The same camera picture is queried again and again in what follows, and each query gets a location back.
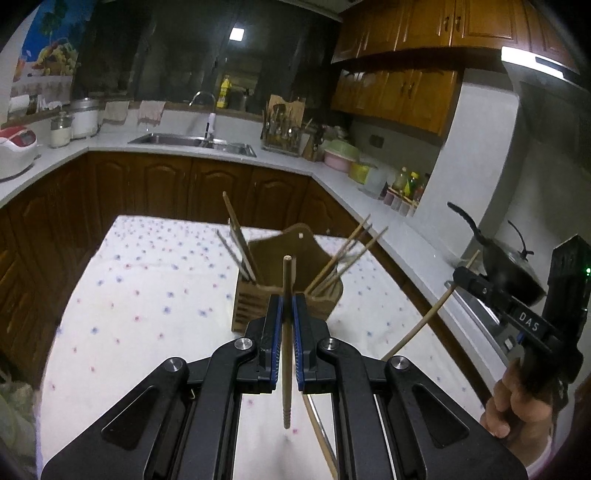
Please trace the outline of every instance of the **tablecloth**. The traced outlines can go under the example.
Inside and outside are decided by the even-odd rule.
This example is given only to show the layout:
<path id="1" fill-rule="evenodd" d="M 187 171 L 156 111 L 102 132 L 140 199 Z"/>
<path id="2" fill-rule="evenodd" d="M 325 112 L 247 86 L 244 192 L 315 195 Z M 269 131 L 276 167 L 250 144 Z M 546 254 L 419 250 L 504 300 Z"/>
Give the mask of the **tablecloth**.
<path id="1" fill-rule="evenodd" d="M 116 219 L 57 329 L 38 417 L 39 466 L 166 358 L 198 360 L 238 336 L 230 331 L 238 269 L 216 229 L 229 238 L 228 227 L 222 225 L 142 216 Z M 275 234 L 252 228 L 243 232 L 246 239 Z M 344 241 L 317 240 L 330 254 Z M 328 326 L 332 336 L 355 345 L 363 355 L 380 358 L 420 319 L 370 253 L 343 276 L 343 284 Z M 479 418 L 482 406 L 476 394 L 428 326 L 401 354 Z M 234 478 L 330 479 L 297 388 L 287 431 L 280 391 L 278 385 L 274 395 L 243 397 Z"/>

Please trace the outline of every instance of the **red and white rice cooker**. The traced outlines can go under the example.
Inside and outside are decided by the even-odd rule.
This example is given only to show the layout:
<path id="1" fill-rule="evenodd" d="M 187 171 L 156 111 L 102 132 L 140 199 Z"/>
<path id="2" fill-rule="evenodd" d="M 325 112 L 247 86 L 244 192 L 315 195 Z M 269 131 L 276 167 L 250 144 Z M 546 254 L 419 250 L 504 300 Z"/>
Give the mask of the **red and white rice cooker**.
<path id="1" fill-rule="evenodd" d="M 30 128 L 18 126 L 0 130 L 0 179 L 26 170 L 37 155 L 37 136 Z"/>

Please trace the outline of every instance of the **range hood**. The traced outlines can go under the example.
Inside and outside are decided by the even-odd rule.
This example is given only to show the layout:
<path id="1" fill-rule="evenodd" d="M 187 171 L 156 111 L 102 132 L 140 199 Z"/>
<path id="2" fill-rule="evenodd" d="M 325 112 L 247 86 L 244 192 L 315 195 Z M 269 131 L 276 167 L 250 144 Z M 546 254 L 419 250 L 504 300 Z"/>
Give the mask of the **range hood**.
<path id="1" fill-rule="evenodd" d="M 583 78 L 554 60 L 503 47 L 501 61 L 531 135 L 591 172 L 591 94 Z"/>

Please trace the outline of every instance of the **fruit poster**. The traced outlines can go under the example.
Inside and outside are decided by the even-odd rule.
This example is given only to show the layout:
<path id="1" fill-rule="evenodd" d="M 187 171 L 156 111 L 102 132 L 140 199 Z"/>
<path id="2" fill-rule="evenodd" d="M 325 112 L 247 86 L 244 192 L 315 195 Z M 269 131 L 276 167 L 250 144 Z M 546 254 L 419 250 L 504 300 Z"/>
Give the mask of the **fruit poster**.
<path id="1" fill-rule="evenodd" d="M 18 59 L 11 96 L 68 100 L 78 51 L 96 0 L 43 0 Z"/>

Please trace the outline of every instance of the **beige towel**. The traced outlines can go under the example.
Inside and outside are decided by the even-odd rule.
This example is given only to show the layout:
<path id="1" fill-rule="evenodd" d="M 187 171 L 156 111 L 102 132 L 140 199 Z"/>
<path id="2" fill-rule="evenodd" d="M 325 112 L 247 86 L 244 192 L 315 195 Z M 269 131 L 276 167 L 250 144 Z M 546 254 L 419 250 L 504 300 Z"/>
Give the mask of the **beige towel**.
<path id="1" fill-rule="evenodd" d="M 139 104 L 138 122 L 143 120 L 160 122 L 165 103 L 166 102 L 156 102 L 153 100 L 142 101 L 142 103 Z"/>
<path id="2" fill-rule="evenodd" d="M 105 105 L 105 114 L 103 120 L 113 120 L 114 122 L 125 122 L 129 102 L 107 102 Z"/>

